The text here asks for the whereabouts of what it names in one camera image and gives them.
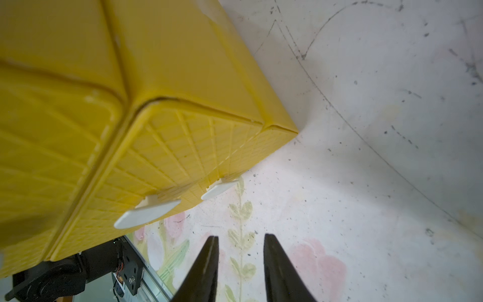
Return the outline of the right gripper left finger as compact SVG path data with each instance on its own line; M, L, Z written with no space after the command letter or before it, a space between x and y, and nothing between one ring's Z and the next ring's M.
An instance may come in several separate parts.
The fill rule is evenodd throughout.
M208 237L171 302L215 302L219 255L218 237Z

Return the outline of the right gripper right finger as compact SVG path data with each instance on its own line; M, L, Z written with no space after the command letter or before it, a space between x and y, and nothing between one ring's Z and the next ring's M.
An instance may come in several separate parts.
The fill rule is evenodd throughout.
M274 234L264 237L264 274L267 301L316 301Z

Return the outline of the yellow plastic drawer cabinet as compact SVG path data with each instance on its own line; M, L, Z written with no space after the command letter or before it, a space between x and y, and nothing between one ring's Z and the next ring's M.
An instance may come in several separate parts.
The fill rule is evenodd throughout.
M1 276L186 211L297 133L218 1L2 1Z

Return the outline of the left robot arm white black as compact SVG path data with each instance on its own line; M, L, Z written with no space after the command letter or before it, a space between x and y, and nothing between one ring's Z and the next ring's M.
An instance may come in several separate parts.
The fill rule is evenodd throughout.
M119 240L112 240L62 260L41 262L13 275L13 289L5 300L55 301L82 293L86 284L118 268L120 253Z

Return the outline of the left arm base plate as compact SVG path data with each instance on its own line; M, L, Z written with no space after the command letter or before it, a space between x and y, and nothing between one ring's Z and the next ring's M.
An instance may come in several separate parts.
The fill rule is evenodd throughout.
M114 244L118 250L118 267L113 273L113 280L124 296L127 295L126 292L136 296L143 281L142 258L126 237L114 239Z

